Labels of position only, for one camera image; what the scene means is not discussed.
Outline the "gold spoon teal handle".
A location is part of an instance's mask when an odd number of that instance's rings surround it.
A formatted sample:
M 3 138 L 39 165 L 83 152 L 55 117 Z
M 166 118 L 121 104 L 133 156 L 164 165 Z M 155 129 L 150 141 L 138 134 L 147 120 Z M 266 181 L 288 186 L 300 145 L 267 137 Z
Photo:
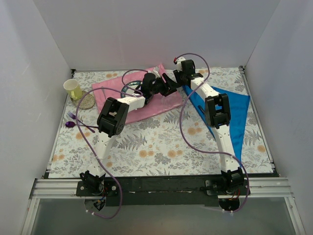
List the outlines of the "gold spoon teal handle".
M 205 113 L 205 111 L 204 111 L 204 109 L 203 109 L 203 107 L 202 106 L 198 106 L 198 108 L 199 108 L 199 110 L 204 114 Z

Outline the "blue cloth napkin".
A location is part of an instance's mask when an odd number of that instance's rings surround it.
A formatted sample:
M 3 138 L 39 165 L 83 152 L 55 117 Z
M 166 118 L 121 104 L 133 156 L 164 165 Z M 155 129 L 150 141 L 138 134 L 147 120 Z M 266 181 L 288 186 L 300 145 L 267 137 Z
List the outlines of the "blue cloth napkin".
M 241 154 L 242 154 L 242 147 L 243 147 L 243 140 L 244 140 L 244 134 L 245 134 L 245 127 L 246 127 L 246 118 L 247 118 L 247 111 L 249 107 L 250 102 L 250 96 L 248 95 L 242 95 L 233 93 L 227 90 L 223 90 L 217 87 L 212 88 L 221 93 L 221 94 L 227 94 L 229 99 L 229 105 L 230 105 L 230 114 L 231 114 L 231 120 L 230 120 L 230 138 L 233 145 L 233 149 L 235 152 L 235 156 L 237 159 L 241 160 Z M 183 86 L 183 90 L 185 91 L 185 94 L 188 96 L 191 93 L 191 89 L 188 86 Z M 199 110 L 198 106 L 202 106 L 204 109 L 204 101 L 202 98 L 197 94 L 194 93 L 190 97 L 190 101 L 193 104 L 194 108 L 202 118 L 204 124 L 207 126 L 208 130 L 210 131 L 211 135 L 213 135 L 211 127 L 209 127 L 206 124 L 205 121 L 205 115 Z

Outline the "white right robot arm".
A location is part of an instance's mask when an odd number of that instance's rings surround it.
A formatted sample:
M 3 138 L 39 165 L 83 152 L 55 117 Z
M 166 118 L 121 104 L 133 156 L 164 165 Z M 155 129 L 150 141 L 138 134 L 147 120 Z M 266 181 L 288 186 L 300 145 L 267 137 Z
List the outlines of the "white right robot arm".
M 244 175 L 235 157 L 230 137 L 229 98 L 227 94 L 221 94 L 208 85 L 208 77 L 204 78 L 200 73 L 196 73 L 193 60 L 181 56 L 174 59 L 174 64 L 177 66 L 174 70 L 177 83 L 191 89 L 188 97 L 197 94 L 204 101 L 205 121 L 211 128 L 221 159 L 222 179 L 216 190 L 234 194 L 244 184 Z

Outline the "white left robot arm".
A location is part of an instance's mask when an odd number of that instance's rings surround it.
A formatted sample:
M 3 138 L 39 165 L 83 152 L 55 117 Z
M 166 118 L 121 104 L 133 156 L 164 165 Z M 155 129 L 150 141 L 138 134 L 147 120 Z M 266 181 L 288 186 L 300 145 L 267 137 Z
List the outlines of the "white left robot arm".
M 154 95 L 169 96 L 181 86 L 179 80 L 173 81 L 165 73 L 157 77 L 156 72 L 147 72 L 132 94 L 125 94 L 125 97 L 120 99 L 106 99 L 97 119 L 98 143 L 96 148 L 91 150 L 95 161 L 86 172 L 80 174 L 84 187 L 92 195 L 98 196 L 105 189 L 103 176 L 108 171 L 104 169 L 101 161 L 110 153 L 115 137 L 124 129 L 128 113 L 147 106 Z

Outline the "white plate green rim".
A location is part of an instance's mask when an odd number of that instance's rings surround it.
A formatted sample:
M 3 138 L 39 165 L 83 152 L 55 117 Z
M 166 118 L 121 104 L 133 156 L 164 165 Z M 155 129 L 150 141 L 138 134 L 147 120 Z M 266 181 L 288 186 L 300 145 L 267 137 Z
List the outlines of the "white plate green rim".
M 141 87 L 141 81 L 139 80 L 127 83 L 125 86 L 123 86 L 121 90 L 123 92 L 123 94 L 121 94 L 121 97 L 125 97 L 125 94 L 138 93 L 136 92 L 136 90 L 139 90 L 140 87 Z

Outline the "pink satin placemat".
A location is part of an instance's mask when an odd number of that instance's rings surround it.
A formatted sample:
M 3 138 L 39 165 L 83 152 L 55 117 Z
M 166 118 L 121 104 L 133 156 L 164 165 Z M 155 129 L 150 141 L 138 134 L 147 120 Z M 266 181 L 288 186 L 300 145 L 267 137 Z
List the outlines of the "pink satin placemat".
M 92 84 L 92 88 L 107 87 L 113 88 L 115 90 L 121 91 L 123 86 L 132 81 L 142 81 L 145 72 L 137 71 L 132 72 L 124 76 L 124 79 L 121 77 L 112 78 L 107 81 L 102 81 L 99 83 Z M 111 90 L 96 90 L 93 92 L 96 100 L 98 111 L 100 112 L 103 108 L 103 105 L 108 97 L 115 99 L 122 98 L 121 94 Z M 162 96 L 161 94 L 156 94 L 153 96 L 152 101 L 145 107 L 138 110 L 130 111 L 127 115 L 126 123 L 133 123 L 141 121 L 146 118 L 150 118 L 156 115 L 165 113 L 171 109 L 181 106 L 183 103 L 182 97 L 178 92 L 175 92 L 167 97 Z

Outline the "round speckled coaster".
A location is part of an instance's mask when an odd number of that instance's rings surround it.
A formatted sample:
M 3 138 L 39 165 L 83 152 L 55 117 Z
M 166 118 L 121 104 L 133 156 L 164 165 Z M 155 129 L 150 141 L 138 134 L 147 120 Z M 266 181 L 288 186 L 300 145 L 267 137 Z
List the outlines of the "round speckled coaster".
M 71 98 L 71 102 L 74 104 L 75 107 L 77 107 L 79 100 L 74 100 Z M 79 108 L 80 109 L 91 109 L 95 104 L 95 98 L 93 96 L 93 94 L 87 94 L 85 96 L 85 98 L 83 99 L 83 101 L 81 102 Z

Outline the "yellow mug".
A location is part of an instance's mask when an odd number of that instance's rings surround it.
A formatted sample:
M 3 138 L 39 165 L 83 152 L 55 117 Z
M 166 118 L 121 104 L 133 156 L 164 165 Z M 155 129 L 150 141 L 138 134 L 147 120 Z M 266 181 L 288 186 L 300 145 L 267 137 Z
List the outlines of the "yellow mug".
M 82 98 L 83 92 L 76 79 L 67 80 L 66 82 L 64 82 L 63 87 L 71 99 L 79 100 Z

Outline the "purple plastic fork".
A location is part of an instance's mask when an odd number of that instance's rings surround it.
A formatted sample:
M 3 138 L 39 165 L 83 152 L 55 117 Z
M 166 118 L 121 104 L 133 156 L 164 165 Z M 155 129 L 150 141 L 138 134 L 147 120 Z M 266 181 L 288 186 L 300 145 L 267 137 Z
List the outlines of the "purple plastic fork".
M 80 119 L 78 119 L 77 117 L 76 117 L 76 115 L 74 114 L 74 113 L 72 113 L 72 112 L 67 112 L 67 116 L 69 117 L 69 118 L 71 118 L 72 119 L 72 121 L 73 122 L 75 122 L 76 124 L 84 124 Z M 95 131 L 94 131 L 94 128 L 87 128 L 87 129 L 89 129 L 92 133 L 95 133 Z

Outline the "purple plastic spoon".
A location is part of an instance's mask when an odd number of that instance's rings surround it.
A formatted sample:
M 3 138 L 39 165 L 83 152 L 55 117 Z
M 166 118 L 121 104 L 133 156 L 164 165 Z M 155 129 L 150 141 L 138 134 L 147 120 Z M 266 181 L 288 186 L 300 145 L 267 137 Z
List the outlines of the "purple plastic spoon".
M 72 128 L 72 127 L 74 127 L 74 126 L 84 126 L 84 127 L 86 127 L 86 128 L 98 128 L 97 126 L 89 126 L 89 125 L 84 125 L 84 124 L 76 124 L 75 122 L 73 122 L 73 121 L 67 121 L 66 123 L 65 123 L 65 126 L 66 127 L 68 127 L 68 128 Z

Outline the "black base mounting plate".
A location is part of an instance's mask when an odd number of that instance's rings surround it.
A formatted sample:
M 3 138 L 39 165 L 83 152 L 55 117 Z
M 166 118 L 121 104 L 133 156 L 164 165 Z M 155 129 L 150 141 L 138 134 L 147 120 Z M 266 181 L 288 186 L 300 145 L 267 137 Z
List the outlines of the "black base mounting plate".
M 205 205 L 217 207 L 218 196 L 243 196 L 247 183 L 228 188 L 221 175 L 109 177 L 77 184 L 76 196 L 104 198 L 106 206 Z

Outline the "aluminium front frame rail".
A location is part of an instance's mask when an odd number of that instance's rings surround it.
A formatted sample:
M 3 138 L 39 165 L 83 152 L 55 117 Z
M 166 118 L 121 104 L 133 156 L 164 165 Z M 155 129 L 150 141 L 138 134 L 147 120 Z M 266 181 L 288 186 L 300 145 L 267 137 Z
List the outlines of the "aluminium front frame rail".
M 30 198 L 69 199 L 77 197 L 79 179 L 38 179 L 35 180 Z M 250 198 L 293 197 L 294 194 L 286 177 L 250 178 Z

